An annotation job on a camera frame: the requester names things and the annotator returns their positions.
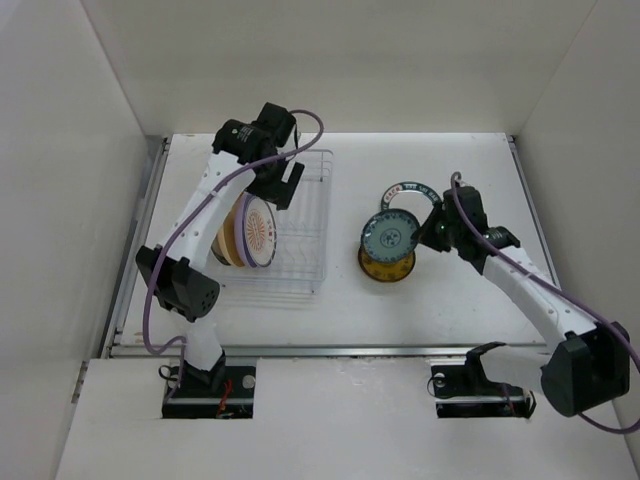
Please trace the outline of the white plate dark lettered rim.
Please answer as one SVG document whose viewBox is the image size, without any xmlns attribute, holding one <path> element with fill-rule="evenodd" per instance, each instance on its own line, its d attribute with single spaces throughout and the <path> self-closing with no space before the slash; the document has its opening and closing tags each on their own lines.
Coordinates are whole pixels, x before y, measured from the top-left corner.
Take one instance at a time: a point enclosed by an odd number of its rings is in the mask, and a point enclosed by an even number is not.
<svg viewBox="0 0 640 480">
<path fill-rule="evenodd" d="M 381 196 L 379 210 L 403 209 L 418 218 L 426 217 L 441 196 L 430 186 L 416 181 L 402 181 L 389 186 Z"/>
</svg>

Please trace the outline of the purple rimmed patterned plate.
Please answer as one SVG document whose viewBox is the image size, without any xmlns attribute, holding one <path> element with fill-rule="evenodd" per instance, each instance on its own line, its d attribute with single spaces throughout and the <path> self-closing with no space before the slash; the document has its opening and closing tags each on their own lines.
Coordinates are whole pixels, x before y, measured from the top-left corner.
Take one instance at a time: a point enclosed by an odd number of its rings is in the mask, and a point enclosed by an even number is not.
<svg viewBox="0 0 640 480">
<path fill-rule="evenodd" d="M 266 268 L 274 260 L 277 245 L 275 216 L 270 205 L 244 194 L 241 205 L 242 246 L 252 268 Z"/>
</svg>

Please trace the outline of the dark green rimmed plate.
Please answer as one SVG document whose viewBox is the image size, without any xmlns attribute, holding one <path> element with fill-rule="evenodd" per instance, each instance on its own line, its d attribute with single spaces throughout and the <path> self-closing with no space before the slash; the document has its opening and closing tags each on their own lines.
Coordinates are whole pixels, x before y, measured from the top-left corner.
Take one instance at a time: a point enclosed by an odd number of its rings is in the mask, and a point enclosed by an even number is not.
<svg viewBox="0 0 640 480">
<path fill-rule="evenodd" d="M 404 209 L 391 208 L 374 214 L 364 225 L 360 246 L 374 261 L 398 262 L 414 252 L 419 229 L 417 218 Z"/>
</svg>

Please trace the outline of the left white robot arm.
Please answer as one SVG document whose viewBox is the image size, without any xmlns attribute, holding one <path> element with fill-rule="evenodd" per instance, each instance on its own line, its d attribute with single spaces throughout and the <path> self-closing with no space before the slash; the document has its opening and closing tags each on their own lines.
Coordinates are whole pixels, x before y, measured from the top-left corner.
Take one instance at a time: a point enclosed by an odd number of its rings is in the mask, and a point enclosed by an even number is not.
<svg viewBox="0 0 640 480">
<path fill-rule="evenodd" d="M 304 167 L 297 154 L 310 149 L 317 137 L 301 144 L 297 132 L 299 110 L 265 103 L 256 120 L 228 120 L 215 134 L 212 153 L 200 182 L 168 236 L 153 248 L 141 246 L 135 262 L 146 284 L 142 313 L 143 344 L 159 356 L 179 345 L 178 370 L 165 377 L 167 398 L 189 377 L 201 396 L 223 387 L 225 352 L 209 313 L 220 285 L 206 276 L 210 246 L 238 198 L 248 193 L 278 210 L 289 208 Z M 163 345 L 151 340 L 154 303 L 184 318 L 184 334 Z"/>
</svg>

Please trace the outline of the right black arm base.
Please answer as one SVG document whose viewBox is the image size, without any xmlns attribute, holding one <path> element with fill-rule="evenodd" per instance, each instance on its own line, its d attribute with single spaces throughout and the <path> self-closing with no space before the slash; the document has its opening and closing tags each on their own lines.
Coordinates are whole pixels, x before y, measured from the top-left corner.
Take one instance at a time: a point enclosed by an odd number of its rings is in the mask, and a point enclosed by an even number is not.
<svg viewBox="0 0 640 480">
<path fill-rule="evenodd" d="M 475 383 L 462 364 L 433 364 L 427 392 L 439 419 L 530 419 L 537 407 L 533 393 L 488 381 Z"/>
</svg>

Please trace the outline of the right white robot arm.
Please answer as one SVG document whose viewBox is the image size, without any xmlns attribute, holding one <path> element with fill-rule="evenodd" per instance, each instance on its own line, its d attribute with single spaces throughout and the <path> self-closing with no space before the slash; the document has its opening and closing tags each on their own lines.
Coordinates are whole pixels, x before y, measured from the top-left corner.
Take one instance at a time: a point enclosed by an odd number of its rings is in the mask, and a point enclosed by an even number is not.
<svg viewBox="0 0 640 480">
<path fill-rule="evenodd" d="M 474 187 L 453 179 L 417 239 L 437 252 L 456 251 L 513 302 L 545 342 L 543 354 L 503 342 L 470 350 L 463 369 L 470 391 L 484 394 L 497 384 L 534 391 L 565 417 L 628 393 L 630 365 L 638 356 L 629 350 L 627 332 L 552 285 L 508 229 L 489 226 Z"/>
</svg>

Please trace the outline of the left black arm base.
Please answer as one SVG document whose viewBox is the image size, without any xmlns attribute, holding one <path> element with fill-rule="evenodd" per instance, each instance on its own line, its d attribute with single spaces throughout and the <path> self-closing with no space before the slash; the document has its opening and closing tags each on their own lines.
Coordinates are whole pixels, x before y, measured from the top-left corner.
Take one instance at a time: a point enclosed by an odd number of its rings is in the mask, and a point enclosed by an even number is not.
<svg viewBox="0 0 640 480">
<path fill-rule="evenodd" d="M 251 419 L 257 383 L 256 360 L 228 360 L 222 356 L 211 372 L 196 374 L 189 367 L 178 378 L 178 365 L 161 365 L 165 382 L 163 419 Z"/>
</svg>

